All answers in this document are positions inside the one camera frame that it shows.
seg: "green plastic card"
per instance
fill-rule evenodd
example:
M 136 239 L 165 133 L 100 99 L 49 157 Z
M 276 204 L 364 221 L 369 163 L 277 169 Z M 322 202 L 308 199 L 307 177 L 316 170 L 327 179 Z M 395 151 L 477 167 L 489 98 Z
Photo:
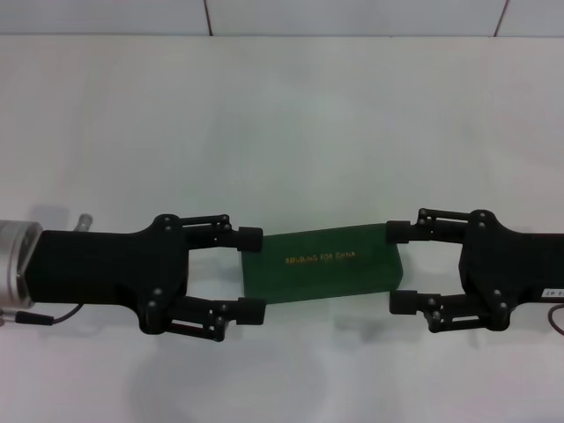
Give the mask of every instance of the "green plastic card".
M 403 275 L 384 224 L 265 236 L 242 265 L 245 296 L 269 304 L 393 291 Z

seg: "white wall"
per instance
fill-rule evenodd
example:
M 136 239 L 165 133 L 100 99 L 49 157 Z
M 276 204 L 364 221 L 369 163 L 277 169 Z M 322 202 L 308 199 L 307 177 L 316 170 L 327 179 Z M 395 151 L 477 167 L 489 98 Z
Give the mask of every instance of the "white wall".
M 214 35 L 564 36 L 564 0 L 207 0 Z M 204 0 L 0 0 L 0 33 L 207 35 Z
M 0 0 L 0 33 L 207 35 L 203 0 Z
M 494 34 L 505 0 L 208 0 L 217 35 Z

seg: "silver metal cylinder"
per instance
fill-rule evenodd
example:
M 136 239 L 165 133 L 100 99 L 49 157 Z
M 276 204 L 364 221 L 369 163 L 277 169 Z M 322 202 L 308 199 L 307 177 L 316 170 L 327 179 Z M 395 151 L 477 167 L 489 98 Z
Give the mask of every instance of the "silver metal cylinder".
M 90 231 L 90 226 L 94 222 L 93 217 L 90 214 L 83 213 L 78 218 L 78 223 L 74 228 L 74 232 L 88 232 Z
M 0 220 L 0 309 L 32 306 L 24 275 L 41 232 L 37 222 Z

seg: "black cable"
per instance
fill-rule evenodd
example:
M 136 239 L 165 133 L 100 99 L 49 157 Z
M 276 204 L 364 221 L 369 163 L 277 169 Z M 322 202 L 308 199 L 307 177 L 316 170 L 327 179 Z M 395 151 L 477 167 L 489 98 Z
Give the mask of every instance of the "black cable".
M 39 324 L 41 326 L 53 326 L 57 323 L 62 323 L 65 320 L 70 319 L 73 317 L 78 311 L 84 306 L 84 304 L 78 304 L 74 309 L 72 309 L 66 315 L 62 315 L 61 317 L 54 318 L 50 315 L 36 315 L 35 313 L 28 313 L 26 311 L 18 311 L 15 315 L 15 323 L 22 323 L 22 324 Z
M 564 337 L 564 330 L 558 324 L 556 324 L 553 318 L 554 312 L 556 310 L 560 310 L 561 308 L 564 308 L 564 304 L 557 304 L 556 306 L 553 306 L 551 307 L 550 310 L 548 310 L 548 322 L 550 323 L 550 325 L 553 327 L 554 330 L 556 330 Z
M 82 308 L 82 306 L 84 306 L 84 304 L 78 304 L 74 309 L 72 309 L 69 313 L 67 313 L 66 315 L 62 315 L 61 317 L 56 318 L 55 320 L 53 320 L 53 324 L 58 324 L 58 323 L 62 323 L 65 320 L 70 319 L 71 317 L 73 317 L 76 313 L 78 313 L 78 311 L 80 311 L 80 309 Z

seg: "tile grout line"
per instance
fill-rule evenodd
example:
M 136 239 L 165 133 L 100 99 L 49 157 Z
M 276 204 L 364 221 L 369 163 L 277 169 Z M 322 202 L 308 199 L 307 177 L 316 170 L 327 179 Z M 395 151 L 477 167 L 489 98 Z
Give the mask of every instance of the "tile grout line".
M 510 0 L 505 0 L 505 4 L 503 5 L 503 10 L 501 11 L 500 20 L 497 23 L 497 27 L 495 27 L 495 32 L 493 33 L 494 37 L 497 37 L 498 32 L 501 28 L 501 22 L 503 22 L 503 17 L 505 16 L 505 12 L 508 9 Z
M 208 0 L 203 0 L 203 1 L 205 8 L 205 19 L 208 22 L 208 34 L 212 37 L 213 36 L 212 21 L 210 20 L 210 11 L 208 11 Z

